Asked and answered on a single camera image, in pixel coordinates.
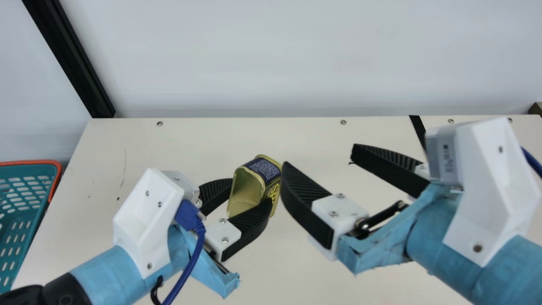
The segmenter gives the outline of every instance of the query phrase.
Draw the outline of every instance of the black cable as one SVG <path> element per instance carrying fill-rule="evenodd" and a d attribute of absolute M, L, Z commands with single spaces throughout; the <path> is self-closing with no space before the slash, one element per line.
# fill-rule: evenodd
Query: black cable
<path fill-rule="evenodd" d="M 156 285 L 151 289 L 151 301 L 154 305 L 162 305 L 160 303 L 160 300 L 158 299 L 158 288 L 162 287 L 164 285 L 164 277 L 159 276 L 158 281 L 156 282 Z"/>

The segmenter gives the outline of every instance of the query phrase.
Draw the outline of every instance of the black metal frame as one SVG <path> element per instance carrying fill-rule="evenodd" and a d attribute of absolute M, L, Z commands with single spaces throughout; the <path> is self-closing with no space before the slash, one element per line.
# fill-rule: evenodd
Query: black metal frame
<path fill-rule="evenodd" d="M 22 0 L 64 73 L 93 118 L 112 118 L 115 108 L 96 75 L 59 0 Z"/>

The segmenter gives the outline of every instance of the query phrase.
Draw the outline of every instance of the blue cable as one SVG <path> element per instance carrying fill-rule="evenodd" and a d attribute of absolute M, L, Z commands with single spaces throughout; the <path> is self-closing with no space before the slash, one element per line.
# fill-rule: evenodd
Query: blue cable
<path fill-rule="evenodd" d="M 181 288 L 184 286 L 184 283 L 186 283 L 186 280 L 190 277 L 190 274 L 192 273 L 192 270 L 194 269 L 194 266 L 198 261 L 199 254 L 202 252 L 203 249 L 203 243 L 205 242 L 205 226 L 203 225 L 201 220 L 196 225 L 195 231 L 198 239 L 196 241 L 196 247 L 194 248 L 192 258 L 190 258 L 190 261 L 186 265 L 186 268 L 183 270 L 183 274 L 181 274 L 179 280 L 177 281 L 177 283 L 175 283 L 175 286 L 173 286 L 173 289 L 171 289 L 164 302 L 162 302 L 162 305 L 171 305 L 175 297 L 179 294 Z"/>
<path fill-rule="evenodd" d="M 525 148 L 521 148 L 523 151 L 523 154 L 525 155 L 525 159 L 527 159 L 527 163 L 536 171 L 538 176 L 542 179 L 542 165 L 531 155 Z"/>

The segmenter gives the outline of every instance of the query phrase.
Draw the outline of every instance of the white wall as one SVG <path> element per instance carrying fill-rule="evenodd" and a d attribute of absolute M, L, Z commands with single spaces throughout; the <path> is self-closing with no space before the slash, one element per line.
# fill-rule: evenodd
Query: white wall
<path fill-rule="evenodd" d="M 23 3 L 0 1 L 0 161 L 65 163 L 89 117 Z"/>
<path fill-rule="evenodd" d="M 121 116 L 519 113 L 542 101 L 540 0 L 61 2 Z"/>

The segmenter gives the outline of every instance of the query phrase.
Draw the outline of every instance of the white plastic bracket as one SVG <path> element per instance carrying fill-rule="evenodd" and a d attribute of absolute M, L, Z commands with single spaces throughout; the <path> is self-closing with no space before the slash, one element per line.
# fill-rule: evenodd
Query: white plastic bracket
<path fill-rule="evenodd" d="M 145 279 L 169 264 L 167 229 L 183 199 L 195 203 L 199 188 L 177 171 L 149 168 L 113 218 L 113 243 Z"/>
<path fill-rule="evenodd" d="M 514 236 L 524 235 L 540 190 L 507 118 L 427 133 L 431 177 L 462 186 L 444 244 L 484 267 Z"/>
<path fill-rule="evenodd" d="M 369 213 L 364 208 L 343 194 L 314 200 L 311 211 L 333 229 L 331 249 L 324 248 L 316 239 L 308 236 L 309 242 L 331 261 L 337 259 L 336 251 L 339 238 L 352 231 L 358 219 L 369 217 Z"/>
<path fill-rule="evenodd" d="M 215 252 L 217 262 L 222 261 L 222 252 L 239 239 L 241 239 L 241 230 L 225 218 L 207 227 L 205 233 L 205 244 Z"/>

